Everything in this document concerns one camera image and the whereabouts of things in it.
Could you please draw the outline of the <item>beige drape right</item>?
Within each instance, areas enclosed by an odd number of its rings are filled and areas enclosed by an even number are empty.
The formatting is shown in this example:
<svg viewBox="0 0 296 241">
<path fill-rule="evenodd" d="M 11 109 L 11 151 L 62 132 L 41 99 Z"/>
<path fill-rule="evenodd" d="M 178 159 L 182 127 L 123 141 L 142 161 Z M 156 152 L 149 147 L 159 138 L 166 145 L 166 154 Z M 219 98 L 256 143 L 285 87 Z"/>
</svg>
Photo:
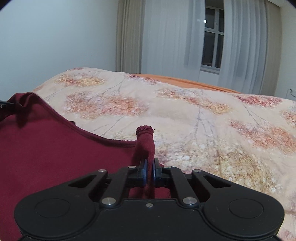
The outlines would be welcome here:
<svg viewBox="0 0 296 241">
<path fill-rule="evenodd" d="M 273 96 L 278 83 L 282 46 L 282 20 L 280 7 L 265 1 L 267 17 L 267 48 L 262 95 Z"/>
</svg>

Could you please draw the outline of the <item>floral beige bed blanket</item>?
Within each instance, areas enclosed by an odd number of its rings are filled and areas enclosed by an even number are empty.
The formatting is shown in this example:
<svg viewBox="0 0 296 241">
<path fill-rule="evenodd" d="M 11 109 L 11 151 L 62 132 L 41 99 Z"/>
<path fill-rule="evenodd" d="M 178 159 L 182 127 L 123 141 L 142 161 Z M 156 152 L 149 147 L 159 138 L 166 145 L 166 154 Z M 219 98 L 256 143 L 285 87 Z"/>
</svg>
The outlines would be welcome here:
<svg viewBox="0 0 296 241">
<path fill-rule="evenodd" d="M 134 140 L 154 129 L 163 165 L 206 172 L 268 194 L 285 210 L 282 240 L 295 240 L 295 102 L 182 88 L 128 73 L 74 68 L 35 88 L 48 105 L 99 136 Z"/>
</svg>

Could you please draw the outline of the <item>beige drape left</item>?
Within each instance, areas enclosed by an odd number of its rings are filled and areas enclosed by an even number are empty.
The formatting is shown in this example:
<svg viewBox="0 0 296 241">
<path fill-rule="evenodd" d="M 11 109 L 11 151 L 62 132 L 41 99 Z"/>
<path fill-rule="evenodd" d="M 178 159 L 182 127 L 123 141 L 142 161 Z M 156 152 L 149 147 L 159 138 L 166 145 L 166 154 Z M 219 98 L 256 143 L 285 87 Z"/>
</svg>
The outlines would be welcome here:
<svg viewBox="0 0 296 241">
<path fill-rule="evenodd" d="M 119 1 L 116 27 L 116 71 L 140 73 L 145 1 Z"/>
</svg>

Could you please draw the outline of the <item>white sheer curtain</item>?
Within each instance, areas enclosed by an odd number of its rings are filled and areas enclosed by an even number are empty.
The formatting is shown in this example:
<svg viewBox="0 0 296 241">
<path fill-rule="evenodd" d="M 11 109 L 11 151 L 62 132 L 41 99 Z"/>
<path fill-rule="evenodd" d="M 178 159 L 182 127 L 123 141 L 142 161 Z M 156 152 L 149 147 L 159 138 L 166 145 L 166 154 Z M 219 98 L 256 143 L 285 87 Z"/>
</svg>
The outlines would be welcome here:
<svg viewBox="0 0 296 241">
<path fill-rule="evenodd" d="M 220 72 L 202 69 L 205 8 L 224 10 Z M 259 94 L 267 48 L 264 1 L 147 1 L 142 73 Z"/>
</svg>

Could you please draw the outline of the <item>dark red garment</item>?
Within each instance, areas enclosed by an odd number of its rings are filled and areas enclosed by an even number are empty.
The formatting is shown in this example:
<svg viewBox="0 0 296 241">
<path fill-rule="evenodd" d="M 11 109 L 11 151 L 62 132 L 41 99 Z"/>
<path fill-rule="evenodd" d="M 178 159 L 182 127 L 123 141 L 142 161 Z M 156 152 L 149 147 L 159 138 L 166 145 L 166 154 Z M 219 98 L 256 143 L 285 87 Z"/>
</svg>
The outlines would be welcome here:
<svg viewBox="0 0 296 241">
<path fill-rule="evenodd" d="M 79 128 L 34 93 L 7 102 L 17 112 L 1 120 L 1 240 L 173 237 L 165 212 L 175 202 L 153 186 L 152 127 L 138 127 L 135 141 L 110 140 Z"/>
</svg>

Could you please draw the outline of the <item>beige drape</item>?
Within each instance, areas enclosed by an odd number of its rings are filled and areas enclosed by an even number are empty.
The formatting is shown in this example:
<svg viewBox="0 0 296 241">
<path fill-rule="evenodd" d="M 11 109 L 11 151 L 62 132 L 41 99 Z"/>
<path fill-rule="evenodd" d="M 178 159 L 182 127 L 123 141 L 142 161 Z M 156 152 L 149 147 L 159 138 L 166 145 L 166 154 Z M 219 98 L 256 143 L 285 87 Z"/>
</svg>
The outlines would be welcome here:
<svg viewBox="0 0 296 241">
<path fill-rule="evenodd" d="M 116 27 L 116 71 L 140 73 L 145 1 L 119 1 Z"/>
<path fill-rule="evenodd" d="M 282 20 L 280 7 L 265 1 L 267 17 L 267 48 L 262 95 L 273 96 L 278 83 L 282 46 Z"/>
</svg>

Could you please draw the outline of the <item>window with white frame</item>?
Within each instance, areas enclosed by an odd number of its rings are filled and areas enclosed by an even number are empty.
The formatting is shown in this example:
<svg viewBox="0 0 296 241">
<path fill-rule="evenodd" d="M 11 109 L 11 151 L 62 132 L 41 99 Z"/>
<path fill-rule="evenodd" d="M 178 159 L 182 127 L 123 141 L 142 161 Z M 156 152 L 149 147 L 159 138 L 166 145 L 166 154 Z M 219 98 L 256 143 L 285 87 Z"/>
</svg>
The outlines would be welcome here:
<svg viewBox="0 0 296 241">
<path fill-rule="evenodd" d="M 202 69 L 220 72 L 224 41 L 224 10 L 213 6 L 205 8 L 205 32 Z"/>
</svg>

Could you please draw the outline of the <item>orange bed sheet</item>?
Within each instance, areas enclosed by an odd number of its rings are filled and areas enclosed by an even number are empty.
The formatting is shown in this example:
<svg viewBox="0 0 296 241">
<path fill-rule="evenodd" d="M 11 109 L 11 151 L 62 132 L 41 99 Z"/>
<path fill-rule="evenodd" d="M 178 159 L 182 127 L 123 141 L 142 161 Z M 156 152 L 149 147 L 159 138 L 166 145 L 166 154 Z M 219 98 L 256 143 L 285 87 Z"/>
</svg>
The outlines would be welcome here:
<svg viewBox="0 0 296 241">
<path fill-rule="evenodd" d="M 182 88 L 197 88 L 197 89 L 205 89 L 205 90 L 213 90 L 227 93 L 239 93 L 232 89 L 227 89 L 224 87 L 218 87 L 215 85 L 205 84 L 201 82 L 195 82 L 192 80 L 186 80 L 181 78 L 167 77 L 161 75 L 153 75 L 153 74 L 127 74 L 129 77 L 133 78 L 144 78 L 144 80 L 153 82 L 160 81 L 163 83 L 168 83 L 170 85 L 175 85 Z"/>
</svg>

